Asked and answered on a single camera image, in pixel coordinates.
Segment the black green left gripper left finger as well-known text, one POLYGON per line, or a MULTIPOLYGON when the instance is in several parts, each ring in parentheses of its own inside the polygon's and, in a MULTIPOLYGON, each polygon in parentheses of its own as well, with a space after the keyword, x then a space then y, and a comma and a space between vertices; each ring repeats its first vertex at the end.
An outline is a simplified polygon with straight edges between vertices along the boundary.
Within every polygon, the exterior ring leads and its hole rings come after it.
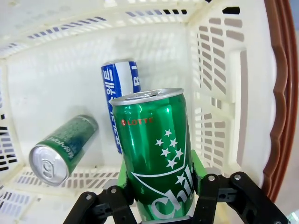
POLYGON ((123 162, 117 183, 98 195, 90 191, 82 193, 68 214, 67 223, 103 224, 112 217, 116 224, 136 224, 130 208, 133 203, 133 188, 123 162))

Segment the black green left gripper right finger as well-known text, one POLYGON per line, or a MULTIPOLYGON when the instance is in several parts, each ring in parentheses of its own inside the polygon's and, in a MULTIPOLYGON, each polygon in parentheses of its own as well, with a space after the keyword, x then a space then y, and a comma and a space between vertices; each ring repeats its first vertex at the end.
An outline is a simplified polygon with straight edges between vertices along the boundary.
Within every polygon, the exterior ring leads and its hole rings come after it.
POLYGON ((286 216, 244 172, 208 174, 192 150, 193 184, 198 195, 193 224, 212 224, 217 203, 226 203, 245 224, 285 224, 286 216))

